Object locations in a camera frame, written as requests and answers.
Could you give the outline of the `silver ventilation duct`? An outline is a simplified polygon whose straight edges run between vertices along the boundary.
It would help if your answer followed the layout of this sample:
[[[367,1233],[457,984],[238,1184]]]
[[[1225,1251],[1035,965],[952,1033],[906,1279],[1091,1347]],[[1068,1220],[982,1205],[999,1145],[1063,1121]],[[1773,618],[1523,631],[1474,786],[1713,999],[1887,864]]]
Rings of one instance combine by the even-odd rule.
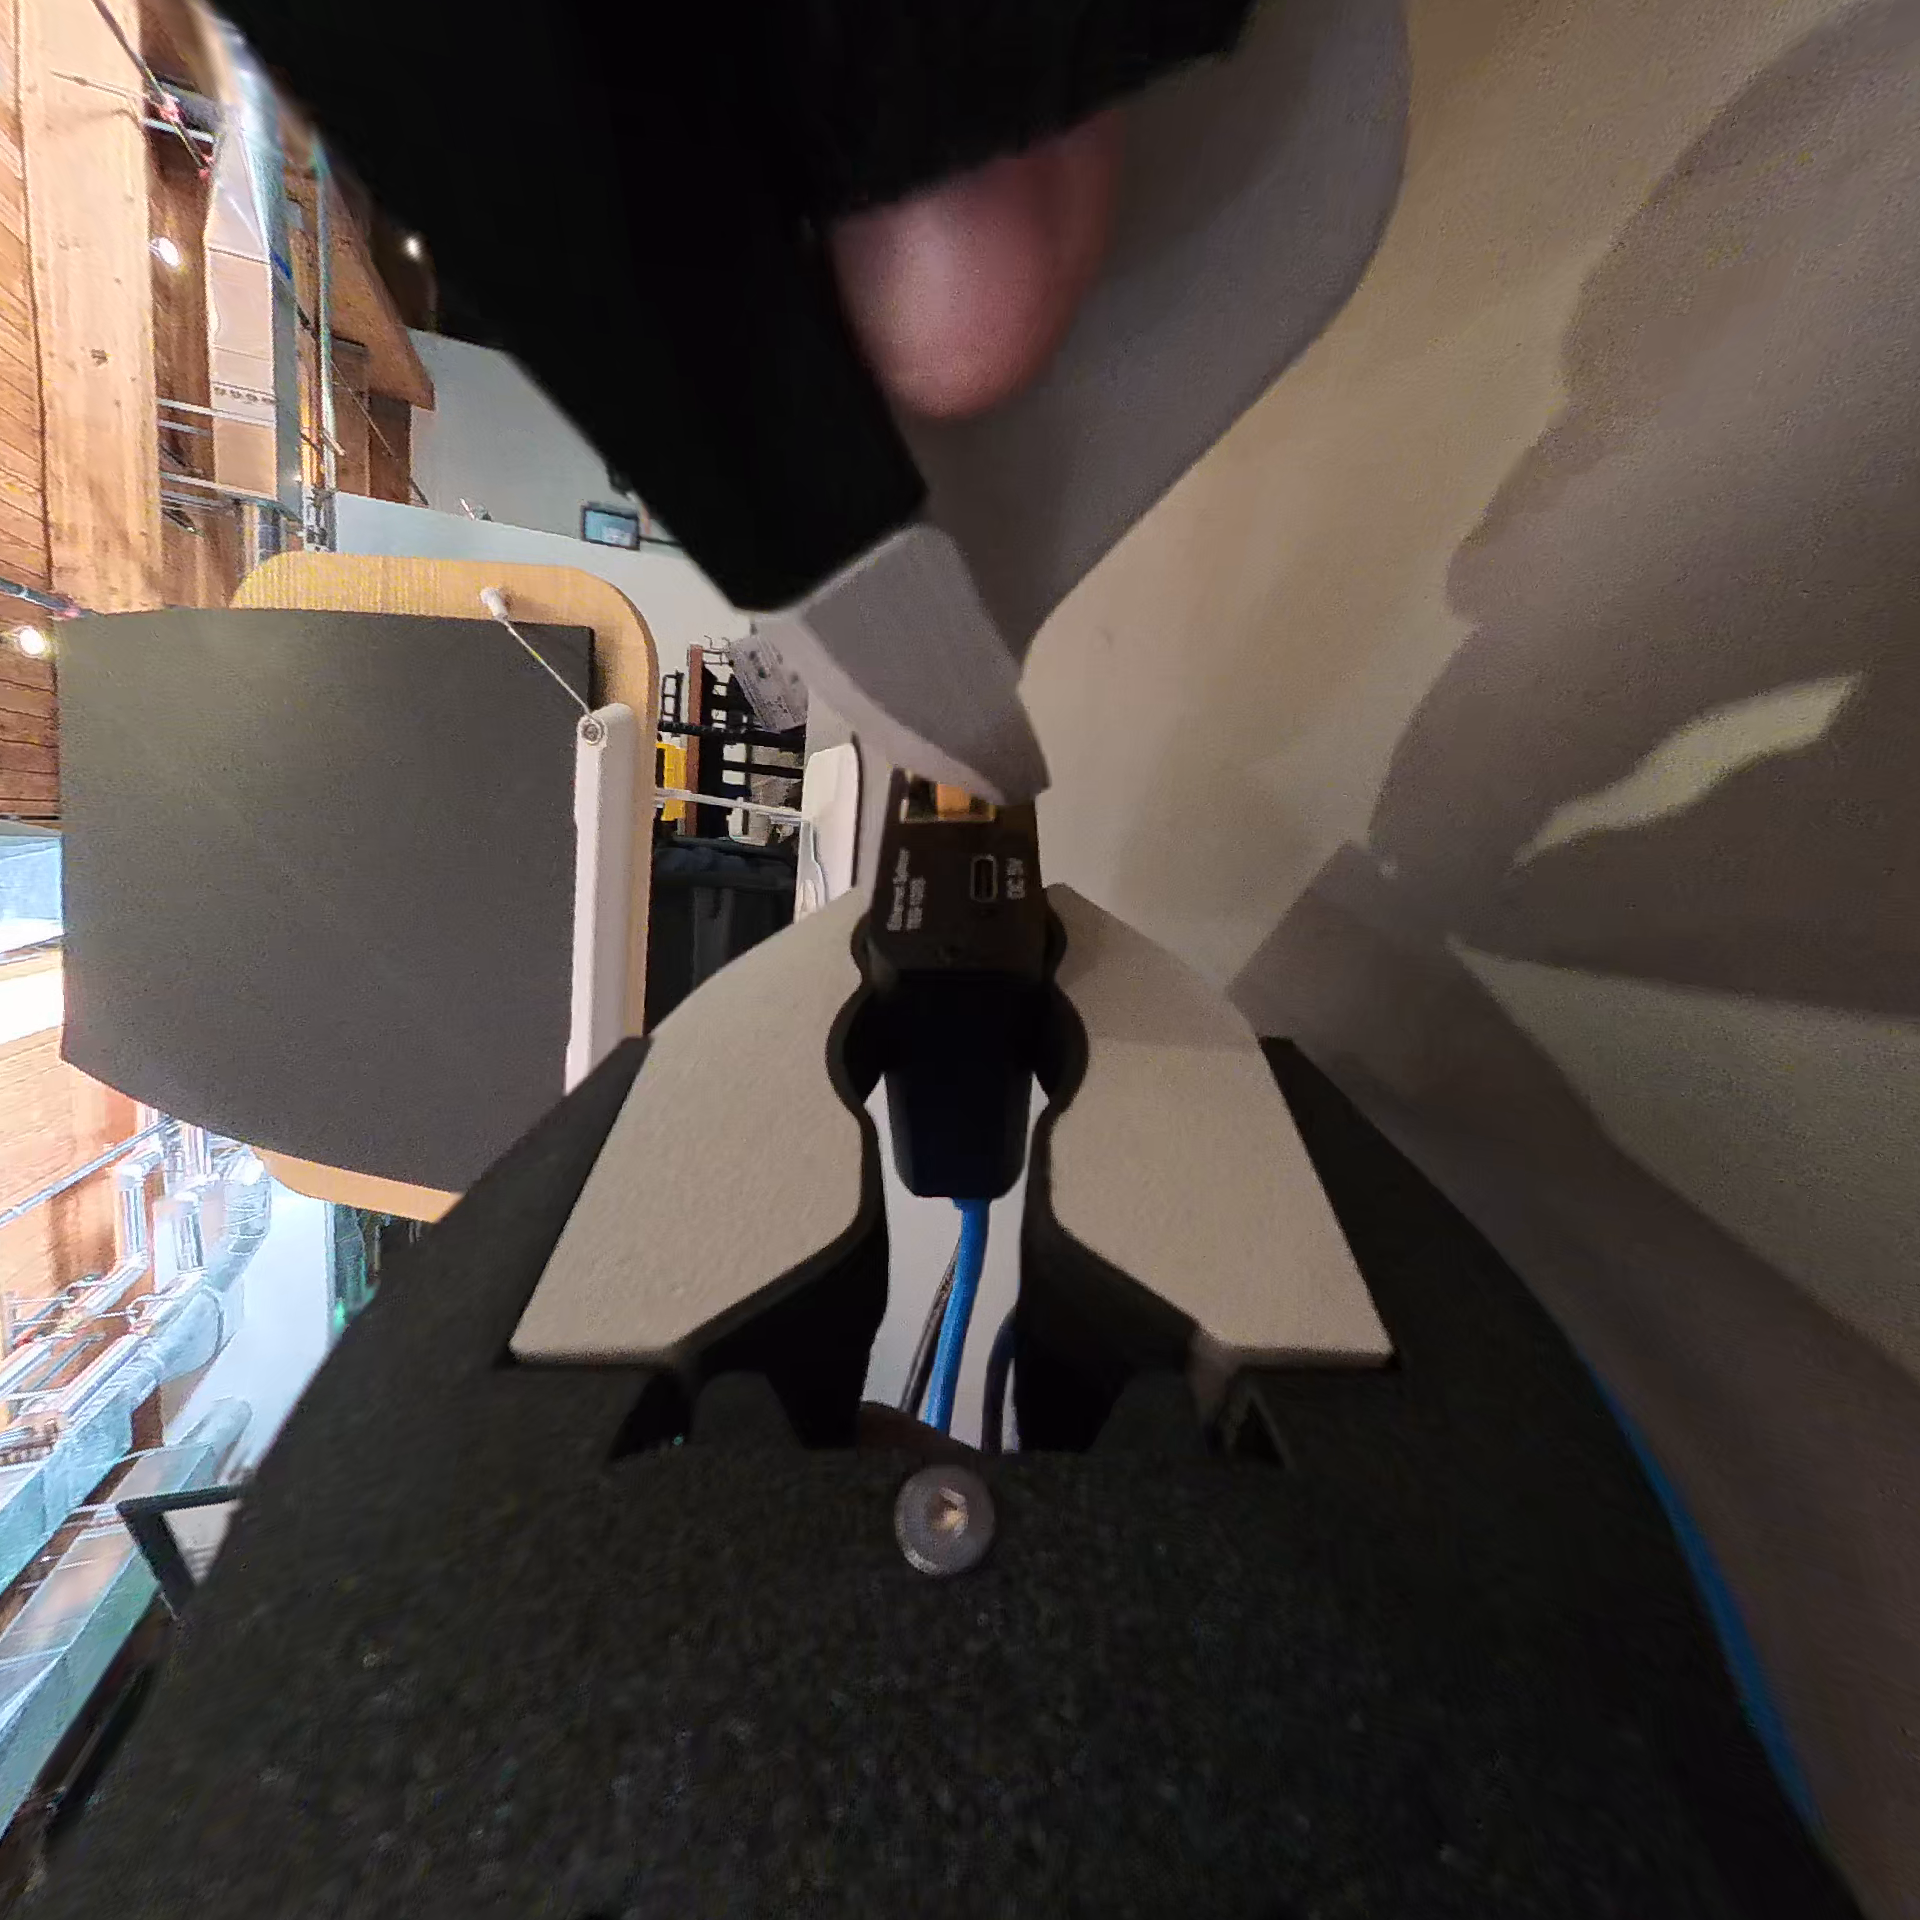
[[[246,1147],[201,1169],[156,1149],[117,1173],[120,1261],[68,1289],[4,1358],[3,1823],[38,1795],[62,1741],[158,1599],[122,1500],[214,1485],[247,1403],[180,1427],[247,1319],[274,1182]]]
[[[322,160],[251,42],[216,4],[195,17],[219,120],[208,169],[204,292],[212,483],[279,541],[333,543],[333,367],[326,313],[302,322],[289,167]]]

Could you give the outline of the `black ethernet port adapter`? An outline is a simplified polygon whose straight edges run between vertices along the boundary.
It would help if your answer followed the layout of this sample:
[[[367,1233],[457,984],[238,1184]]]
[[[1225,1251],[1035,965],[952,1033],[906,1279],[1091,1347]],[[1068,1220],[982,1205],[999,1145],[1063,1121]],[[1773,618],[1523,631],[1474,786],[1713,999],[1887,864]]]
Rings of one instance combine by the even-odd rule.
[[[855,954],[911,1195],[993,1203],[1012,1192],[1063,949],[1036,806],[894,773]]]

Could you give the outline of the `person's right hand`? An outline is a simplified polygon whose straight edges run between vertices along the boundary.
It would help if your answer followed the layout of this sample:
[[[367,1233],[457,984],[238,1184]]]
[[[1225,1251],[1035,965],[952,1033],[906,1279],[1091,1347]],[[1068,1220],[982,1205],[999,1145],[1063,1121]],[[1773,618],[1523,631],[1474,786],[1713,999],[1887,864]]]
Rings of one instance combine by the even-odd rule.
[[[1107,109],[831,229],[846,318],[896,408],[980,418],[1048,369],[1111,251],[1124,150]]]

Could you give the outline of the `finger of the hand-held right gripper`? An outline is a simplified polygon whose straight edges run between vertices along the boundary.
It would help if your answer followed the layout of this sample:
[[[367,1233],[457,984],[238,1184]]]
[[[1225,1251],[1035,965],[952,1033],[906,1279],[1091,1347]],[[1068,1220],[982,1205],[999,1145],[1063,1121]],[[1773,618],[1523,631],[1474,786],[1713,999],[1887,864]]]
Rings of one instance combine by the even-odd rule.
[[[1259,4],[1236,51],[1150,85],[1051,363],[982,418],[906,419],[928,504],[754,612],[756,638],[892,767],[993,805],[1044,793],[1035,638],[1352,296],[1399,199],[1410,87],[1395,3]]]

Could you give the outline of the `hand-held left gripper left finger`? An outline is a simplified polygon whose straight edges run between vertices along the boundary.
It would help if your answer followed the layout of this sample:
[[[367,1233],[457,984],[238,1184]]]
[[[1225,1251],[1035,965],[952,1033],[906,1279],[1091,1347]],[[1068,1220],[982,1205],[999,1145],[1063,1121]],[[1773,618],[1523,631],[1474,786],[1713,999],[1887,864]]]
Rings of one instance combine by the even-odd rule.
[[[833,902],[648,1038],[515,1362],[636,1365],[687,1405],[752,1375],[810,1450],[857,1444],[891,1300],[878,1128],[849,1066],[864,922]]]

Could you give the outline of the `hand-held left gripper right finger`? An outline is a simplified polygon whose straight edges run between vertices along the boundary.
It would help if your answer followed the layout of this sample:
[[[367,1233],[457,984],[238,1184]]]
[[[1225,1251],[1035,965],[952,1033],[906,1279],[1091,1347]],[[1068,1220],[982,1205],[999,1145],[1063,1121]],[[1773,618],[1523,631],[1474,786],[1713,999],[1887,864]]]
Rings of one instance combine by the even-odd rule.
[[[1203,1425],[1270,1371],[1395,1343],[1244,1016],[1096,902],[1051,896],[1029,1040],[1016,1429],[1089,1450],[1132,1386]]]

